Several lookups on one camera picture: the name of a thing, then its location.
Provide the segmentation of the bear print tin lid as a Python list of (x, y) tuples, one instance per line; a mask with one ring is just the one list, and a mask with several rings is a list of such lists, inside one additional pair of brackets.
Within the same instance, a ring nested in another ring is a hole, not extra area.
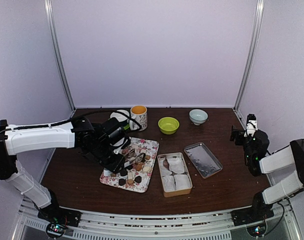
[(184, 152), (203, 179), (223, 169), (223, 165), (203, 142), (186, 146)]

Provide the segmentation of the metal tongs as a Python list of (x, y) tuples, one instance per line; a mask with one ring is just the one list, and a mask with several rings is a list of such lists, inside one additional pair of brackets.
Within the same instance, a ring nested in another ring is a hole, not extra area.
[(142, 162), (146, 157), (145, 153), (140, 153), (137, 156), (132, 157), (129, 161), (124, 163), (125, 168), (129, 168), (129, 166), (134, 167), (136, 164)]

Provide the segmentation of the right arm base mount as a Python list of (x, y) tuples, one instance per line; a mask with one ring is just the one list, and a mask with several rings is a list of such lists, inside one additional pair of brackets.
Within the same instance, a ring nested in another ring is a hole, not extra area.
[(251, 206), (233, 210), (230, 214), (235, 227), (263, 221), (264, 219), (272, 218), (274, 216), (274, 212), (269, 206)]

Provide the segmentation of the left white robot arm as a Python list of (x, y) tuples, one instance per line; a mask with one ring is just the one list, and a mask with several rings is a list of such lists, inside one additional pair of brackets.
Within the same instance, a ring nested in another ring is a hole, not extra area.
[(13, 125), (0, 121), (0, 180), (11, 183), (34, 202), (53, 222), (64, 218), (55, 194), (36, 183), (17, 159), (17, 154), (45, 149), (79, 149), (89, 160), (112, 173), (125, 164), (122, 149), (131, 140), (123, 125), (111, 118), (92, 123), (86, 117), (40, 125)]

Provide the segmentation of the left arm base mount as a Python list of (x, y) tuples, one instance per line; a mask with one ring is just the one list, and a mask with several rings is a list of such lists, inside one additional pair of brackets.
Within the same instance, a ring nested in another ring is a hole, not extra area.
[(52, 224), (59, 224), (65, 227), (77, 227), (81, 220), (82, 213), (77, 210), (52, 206), (45, 208), (35, 207), (38, 210), (37, 217)]

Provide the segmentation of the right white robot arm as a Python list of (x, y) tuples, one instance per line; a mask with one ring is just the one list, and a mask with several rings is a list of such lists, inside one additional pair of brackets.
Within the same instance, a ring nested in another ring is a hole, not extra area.
[(230, 141), (243, 148), (245, 166), (254, 177), (283, 174), (254, 195), (251, 207), (246, 210), (251, 220), (260, 220), (276, 202), (304, 191), (304, 138), (269, 153), (268, 135), (251, 122), (244, 130), (233, 126)]

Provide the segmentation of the white round chocolate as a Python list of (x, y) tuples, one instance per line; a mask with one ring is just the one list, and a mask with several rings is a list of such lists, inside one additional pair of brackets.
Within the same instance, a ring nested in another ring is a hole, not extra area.
[(144, 173), (148, 173), (150, 170), (151, 170), (151, 167), (150, 167), (150, 166), (144, 166), (144, 167), (142, 168), (142, 171), (143, 171)]

